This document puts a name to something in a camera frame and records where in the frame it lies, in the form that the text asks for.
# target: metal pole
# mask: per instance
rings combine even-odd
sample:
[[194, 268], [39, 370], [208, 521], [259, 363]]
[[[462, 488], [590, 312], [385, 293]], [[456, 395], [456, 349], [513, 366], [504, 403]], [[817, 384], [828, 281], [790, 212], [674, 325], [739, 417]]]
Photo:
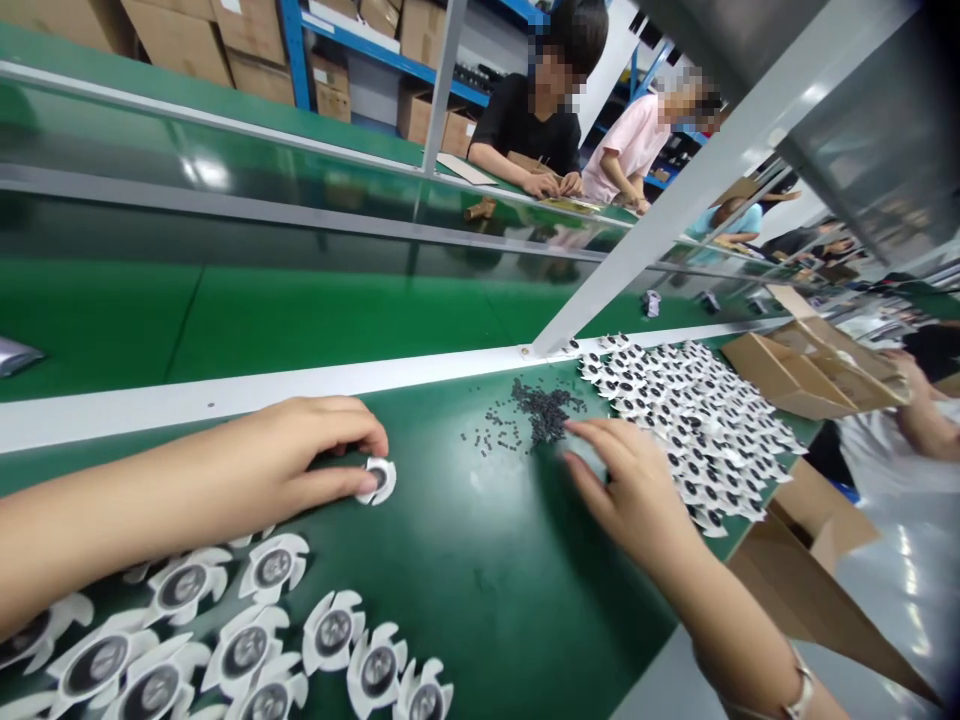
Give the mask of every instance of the metal pole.
[[640, 87], [637, 88], [637, 92], [630, 96], [630, 102], [633, 102], [647, 92], [647, 88], [650, 87], [650, 84], [657, 76], [657, 70], [660, 69], [660, 66], [663, 65], [664, 61], [667, 59], [667, 56], [672, 52], [673, 41], [665, 40], [663, 43], [663, 49], [660, 50], [660, 54], [657, 55], [657, 59], [653, 61], [653, 65], [650, 66], [647, 74], [643, 76], [643, 82], [640, 83]]
[[457, 50], [460, 48], [460, 31], [467, 11], [467, 0], [449, 0], [447, 19], [443, 29], [443, 50], [440, 53], [440, 67], [433, 84], [433, 104], [430, 106], [430, 127], [427, 130], [427, 144], [423, 148], [421, 172], [433, 177], [437, 167], [437, 153], [443, 142], [443, 128], [447, 120], [447, 98], [453, 84], [453, 67], [457, 64]]
[[533, 343], [558, 350], [737, 178], [769, 156], [817, 103], [915, 12], [900, 0], [829, 0], [645, 216]]

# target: dark hair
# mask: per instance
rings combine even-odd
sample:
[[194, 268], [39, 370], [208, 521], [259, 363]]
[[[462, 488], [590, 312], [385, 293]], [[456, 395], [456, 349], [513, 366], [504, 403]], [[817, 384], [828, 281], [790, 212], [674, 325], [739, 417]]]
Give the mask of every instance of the dark hair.
[[574, 74], [586, 77], [600, 61], [610, 19], [603, 0], [562, 0], [547, 16], [539, 46], [560, 51]]

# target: person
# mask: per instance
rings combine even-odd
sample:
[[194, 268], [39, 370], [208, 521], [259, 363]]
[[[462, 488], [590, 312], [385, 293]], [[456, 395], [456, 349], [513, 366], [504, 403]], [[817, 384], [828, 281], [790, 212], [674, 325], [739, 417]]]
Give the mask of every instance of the person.
[[[821, 220], [816, 227], [799, 227], [785, 232], [783, 235], [778, 235], [761, 245], [759, 250], [771, 262], [781, 262], [784, 258], [779, 257], [777, 253], [785, 257], [791, 257], [805, 247], [809, 247], [819, 238], [826, 237], [842, 227], [842, 222], [834, 217], [828, 217]], [[826, 246], [819, 246], [819, 250], [814, 248], [810, 253], [798, 256], [798, 259], [840, 260], [853, 249], [853, 245], [854, 242], [850, 238], [835, 240]]]
[[907, 380], [906, 405], [824, 425], [807, 461], [861, 495], [960, 492], [960, 399], [930, 384], [905, 350], [882, 350]]
[[699, 78], [675, 92], [649, 94], [624, 110], [583, 170], [583, 192], [591, 200], [610, 204], [622, 198], [626, 207], [646, 214], [644, 178], [650, 172], [672, 126], [711, 127], [723, 106], [720, 93]]
[[[717, 207], [708, 209], [692, 226], [687, 228], [687, 235], [694, 240], [703, 240], [712, 233], [747, 202], [746, 198], [732, 197], [724, 200]], [[763, 213], [757, 205], [752, 205], [739, 218], [718, 235], [714, 241], [727, 243], [749, 243], [760, 237], [760, 223]]]
[[[609, 469], [605, 487], [566, 454], [601, 527], [649, 575], [693, 638], [707, 679], [751, 717], [843, 717], [747, 589], [710, 552], [662, 450], [623, 420], [568, 423]], [[358, 399], [293, 398], [139, 455], [0, 500], [0, 642], [49, 605], [123, 568], [215, 545], [309, 508], [371, 492], [359, 467], [308, 470], [350, 443], [378, 457], [387, 432]]]
[[780, 182], [770, 188], [770, 192], [760, 198], [760, 201], [757, 203], [760, 206], [760, 212], [766, 215], [782, 202], [799, 200], [803, 192], [793, 189], [799, 181], [800, 176], [792, 170], [784, 175]]
[[[608, 23], [603, 0], [564, 0], [550, 13], [537, 37], [532, 71], [499, 82], [477, 122], [467, 159], [536, 198], [581, 195], [580, 123], [568, 109], [569, 96], [579, 92], [600, 60]], [[510, 152], [553, 172], [531, 172], [509, 160]]]

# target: finger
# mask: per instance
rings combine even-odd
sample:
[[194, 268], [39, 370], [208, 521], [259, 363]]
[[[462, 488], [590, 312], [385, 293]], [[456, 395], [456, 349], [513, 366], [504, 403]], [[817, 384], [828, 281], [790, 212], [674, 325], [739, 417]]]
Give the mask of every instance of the finger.
[[386, 457], [390, 452], [387, 431], [373, 413], [338, 410], [318, 413], [315, 417], [317, 452], [354, 442], [377, 457]]
[[590, 422], [568, 422], [566, 426], [574, 435], [583, 438], [593, 446], [614, 476], [627, 471], [633, 456], [615, 435]]
[[634, 456], [643, 457], [657, 444], [649, 433], [644, 433], [634, 423], [615, 418], [591, 418], [586, 422], [595, 425], [616, 437]]
[[570, 475], [573, 477], [573, 483], [580, 491], [587, 509], [597, 521], [606, 527], [607, 523], [613, 518], [615, 509], [613, 500], [607, 494], [606, 488], [597, 477], [596, 473], [589, 468], [583, 461], [583, 458], [576, 453], [568, 452], [563, 454], [567, 466], [570, 468]]
[[354, 495], [364, 495], [377, 489], [377, 479], [363, 468], [340, 467], [314, 470], [288, 483], [300, 510]]

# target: open cardboard box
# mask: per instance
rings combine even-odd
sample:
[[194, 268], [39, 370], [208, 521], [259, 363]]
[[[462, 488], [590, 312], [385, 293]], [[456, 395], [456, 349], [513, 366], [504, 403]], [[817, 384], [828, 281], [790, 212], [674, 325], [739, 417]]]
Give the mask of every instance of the open cardboard box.
[[880, 533], [804, 460], [780, 486], [730, 569], [783, 633], [816, 643], [943, 707], [933, 688], [834, 579], [837, 560]]
[[746, 333], [720, 350], [774, 407], [811, 420], [853, 415], [850, 402], [810, 358], [769, 338]]
[[767, 290], [795, 318], [768, 337], [809, 357], [857, 412], [906, 405], [907, 382], [893, 363], [821, 318], [794, 288], [767, 285]]

